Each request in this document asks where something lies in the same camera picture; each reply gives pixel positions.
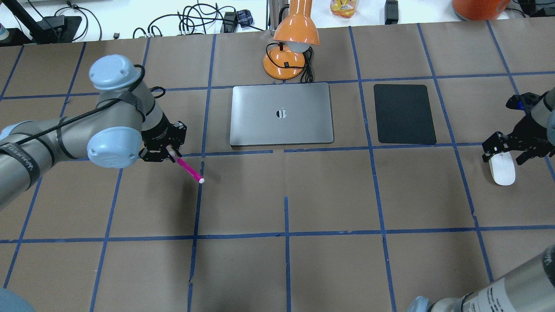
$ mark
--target plastic bottle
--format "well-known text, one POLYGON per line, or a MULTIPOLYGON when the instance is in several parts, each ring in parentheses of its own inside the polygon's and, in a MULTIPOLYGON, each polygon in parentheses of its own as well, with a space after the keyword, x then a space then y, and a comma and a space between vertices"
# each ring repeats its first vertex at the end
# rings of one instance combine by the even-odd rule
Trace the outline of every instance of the plastic bottle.
POLYGON ((356 12, 358 0, 331 0, 331 13, 341 18, 351 18, 356 12))

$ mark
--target lamp shade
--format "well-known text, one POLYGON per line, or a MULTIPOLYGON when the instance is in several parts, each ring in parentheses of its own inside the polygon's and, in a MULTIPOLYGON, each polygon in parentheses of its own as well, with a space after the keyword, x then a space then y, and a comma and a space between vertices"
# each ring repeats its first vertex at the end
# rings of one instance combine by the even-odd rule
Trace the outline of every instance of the lamp shade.
POLYGON ((320 38, 312 19, 312 0, 291 0, 289 15, 279 24, 274 40, 281 42, 301 42, 318 46, 320 38))

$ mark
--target light blue joint cap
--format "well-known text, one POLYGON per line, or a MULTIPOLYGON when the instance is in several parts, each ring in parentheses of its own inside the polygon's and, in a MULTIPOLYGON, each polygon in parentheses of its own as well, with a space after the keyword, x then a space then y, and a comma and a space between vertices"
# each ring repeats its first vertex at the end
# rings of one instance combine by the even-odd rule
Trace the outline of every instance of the light blue joint cap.
POLYGON ((411 306, 409 306, 407 309, 407 312, 426 312, 428 310, 429 304, 429 299, 418 296, 415 300, 412 301, 411 306))
POLYGON ((89 78, 96 89, 115 90, 139 79, 140 72, 131 61, 118 54, 99 58, 90 67, 89 78))
POLYGON ((0 140, 3 140, 3 139, 5 139, 5 138, 7 138, 8 135, 9 135, 17 126, 19 126, 19 125, 22 124, 22 123, 26 123, 26 122, 27 122, 27 121, 25 121, 25 122, 20 122, 20 123, 16 123, 16 124, 12 124, 12 125, 9 125, 9 126, 5 127, 4 129, 2 129, 2 132, 0 133, 0 140))
POLYGON ((125 168, 137 161, 140 133, 129 127, 112 127, 93 135, 87 144, 91 162, 105 168, 125 168))
POLYGON ((551 144, 555 145, 555 110, 547 119, 547 139, 551 144))
POLYGON ((35 310, 25 299, 6 288, 0 288, 0 312, 35 312, 35 310))

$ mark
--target pink marker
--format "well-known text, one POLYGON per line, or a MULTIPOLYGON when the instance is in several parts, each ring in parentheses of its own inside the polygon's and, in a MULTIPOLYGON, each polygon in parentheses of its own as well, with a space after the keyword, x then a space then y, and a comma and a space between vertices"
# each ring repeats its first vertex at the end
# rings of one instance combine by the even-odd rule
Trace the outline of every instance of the pink marker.
POLYGON ((185 169, 190 175, 193 176, 193 178, 195 178, 195 180, 197 180, 200 184, 204 183, 204 178, 202 175, 200 175, 198 172, 195 171, 195 169, 193 169, 191 166, 189 166, 188 163, 186 163, 183 159, 179 158, 177 156, 177 154, 169 149, 168 147, 166 147, 166 150, 168 151, 168 153, 170 153, 170 156, 181 166, 183 167, 183 169, 185 169))

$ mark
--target orange desk lamp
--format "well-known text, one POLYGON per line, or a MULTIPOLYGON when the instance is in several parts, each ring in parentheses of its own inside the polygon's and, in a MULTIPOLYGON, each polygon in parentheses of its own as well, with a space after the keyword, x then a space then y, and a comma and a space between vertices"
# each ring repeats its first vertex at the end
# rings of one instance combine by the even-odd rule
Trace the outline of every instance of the orange desk lamp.
POLYGON ((279 24, 274 40, 266 47, 264 70, 275 79, 287 80, 298 76, 305 68, 305 52, 311 45, 320 45, 318 30, 310 19, 312 0, 291 0, 289 15, 279 24), (277 47, 268 51, 270 45, 277 47))

